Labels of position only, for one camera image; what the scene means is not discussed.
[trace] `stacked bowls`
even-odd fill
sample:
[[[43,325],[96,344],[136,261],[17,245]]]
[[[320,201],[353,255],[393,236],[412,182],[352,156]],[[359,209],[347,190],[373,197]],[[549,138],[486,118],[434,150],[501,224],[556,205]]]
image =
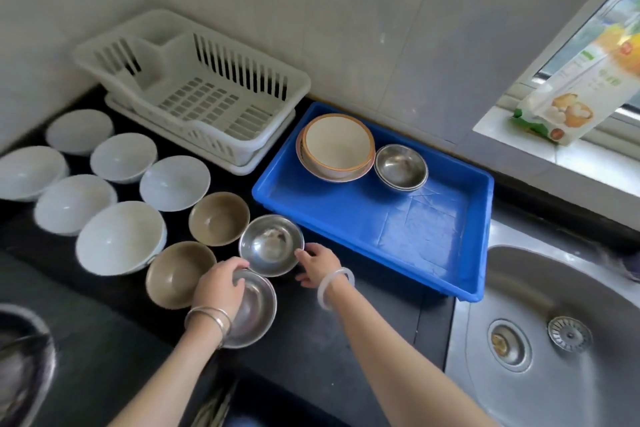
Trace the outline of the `stacked bowls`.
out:
[[[363,177],[373,166],[376,147],[371,131],[344,114],[313,119],[296,141],[300,163],[316,177],[348,182]]]

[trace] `sink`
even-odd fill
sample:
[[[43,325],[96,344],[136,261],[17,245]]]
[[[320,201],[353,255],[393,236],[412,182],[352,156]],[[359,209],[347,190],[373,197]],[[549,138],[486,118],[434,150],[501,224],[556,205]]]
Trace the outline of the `sink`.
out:
[[[484,299],[456,301],[445,373],[504,427],[635,424],[640,284],[524,229],[492,220]]]

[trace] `white bangle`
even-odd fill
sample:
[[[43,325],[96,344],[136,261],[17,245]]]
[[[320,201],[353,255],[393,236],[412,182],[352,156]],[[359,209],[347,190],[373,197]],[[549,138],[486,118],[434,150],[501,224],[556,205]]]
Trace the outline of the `white bangle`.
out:
[[[326,291],[326,288],[329,287],[329,284],[331,284],[332,280],[336,278],[338,275],[340,275],[341,273],[347,276],[349,283],[352,286],[355,284],[355,278],[353,277],[353,272],[345,267],[342,267],[341,269],[333,271],[329,275],[324,277],[322,279],[322,282],[320,282],[320,287],[318,287],[318,303],[320,304],[320,307],[322,307],[325,310],[331,310],[332,307],[327,305],[324,302],[324,291]]]

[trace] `stainless steel bowl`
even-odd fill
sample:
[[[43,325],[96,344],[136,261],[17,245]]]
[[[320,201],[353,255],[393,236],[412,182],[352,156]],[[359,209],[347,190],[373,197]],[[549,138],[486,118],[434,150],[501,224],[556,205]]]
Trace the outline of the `stainless steel bowl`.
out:
[[[267,214],[256,218],[244,230],[238,249],[249,268],[263,277],[277,277],[298,263],[293,254],[305,247],[305,237],[298,226],[284,216]]]
[[[427,163],[422,156],[400,144],[380,148],[376,153],[374,168],[384,184],[404,192],[420,189],[429,176]]]
[[[244,278],[244,295],[224,348],[245,348],[264,336],[276,317],[278,301],[271,282],[250,270],[234,272],[234,283]]]

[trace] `blue plastic tray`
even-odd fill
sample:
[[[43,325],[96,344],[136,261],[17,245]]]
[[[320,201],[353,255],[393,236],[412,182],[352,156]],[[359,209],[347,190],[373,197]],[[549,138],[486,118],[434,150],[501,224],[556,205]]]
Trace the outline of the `blue plastic tray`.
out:
[[[298,161],[295,143],[309,121],[339,112],[313,103],[253,187],[273,212],[362,253],[441,293],[478,302],[484,294],[493,177],[472,165],[364,121],[376,149],[399,143],[427,162],[423,188],[397,194],[372,169],[348,183],[330,183]]]

